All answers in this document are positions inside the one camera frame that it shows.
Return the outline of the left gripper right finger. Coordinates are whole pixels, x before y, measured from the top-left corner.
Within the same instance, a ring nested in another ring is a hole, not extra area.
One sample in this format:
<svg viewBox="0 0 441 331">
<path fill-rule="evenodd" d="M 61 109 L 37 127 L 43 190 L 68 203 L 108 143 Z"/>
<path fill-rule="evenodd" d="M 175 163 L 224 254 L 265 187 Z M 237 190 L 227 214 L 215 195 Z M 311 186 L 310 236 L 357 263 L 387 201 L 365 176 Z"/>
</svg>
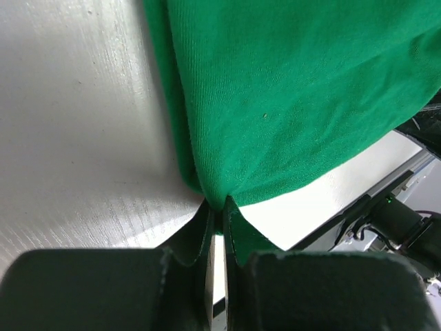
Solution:
<svg viewBox="0 0 441 331">
<path fill-rule="evenodd" d="M 278 250 L 223 208 L 228 330 L 439 330 L 411 264 L 389 253 Z"/>
</svg>

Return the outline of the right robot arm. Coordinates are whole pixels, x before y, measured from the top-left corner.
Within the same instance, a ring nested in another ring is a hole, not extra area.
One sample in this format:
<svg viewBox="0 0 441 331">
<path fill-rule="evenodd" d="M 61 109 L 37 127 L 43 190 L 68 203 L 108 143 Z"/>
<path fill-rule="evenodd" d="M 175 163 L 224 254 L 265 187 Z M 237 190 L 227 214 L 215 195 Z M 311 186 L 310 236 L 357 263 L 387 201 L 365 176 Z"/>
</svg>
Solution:
<svg viewBox="0 0 441 331">
<path fill-rule="evenodd" d="M 430 299 L 440 299 L 440 96 L 398 127 L 421 151 L 302 243 L 326 251 L 406 258 Z"/>
</svg>

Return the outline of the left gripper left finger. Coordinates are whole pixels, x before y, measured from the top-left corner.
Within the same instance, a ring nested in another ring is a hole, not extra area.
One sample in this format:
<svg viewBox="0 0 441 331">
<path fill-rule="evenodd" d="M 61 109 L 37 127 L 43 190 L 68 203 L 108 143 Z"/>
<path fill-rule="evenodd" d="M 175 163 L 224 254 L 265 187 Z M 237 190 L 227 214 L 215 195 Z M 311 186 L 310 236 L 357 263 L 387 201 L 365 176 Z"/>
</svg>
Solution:
<svg viewBox="0 0 441 331">
<path fill-rule="evenodd" d="M 214 212 L 157 248 L 40 249 L 1 280 L 2 330 L 209 330 Z"/>
</svg>

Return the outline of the green t shirt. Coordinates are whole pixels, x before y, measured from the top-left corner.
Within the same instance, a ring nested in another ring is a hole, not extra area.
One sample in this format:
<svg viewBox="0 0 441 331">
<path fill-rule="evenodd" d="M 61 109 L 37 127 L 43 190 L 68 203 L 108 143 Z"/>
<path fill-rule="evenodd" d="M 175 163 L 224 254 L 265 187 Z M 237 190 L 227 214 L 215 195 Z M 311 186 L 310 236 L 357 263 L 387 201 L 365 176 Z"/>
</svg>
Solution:
<svg viewBox="0 0 441 331">
<path fill-rule="evenodd" d="M 186 184 L 215 210 L 302 188 L 440 89 L 439 1 L 146 1 Z"/>
</svg>

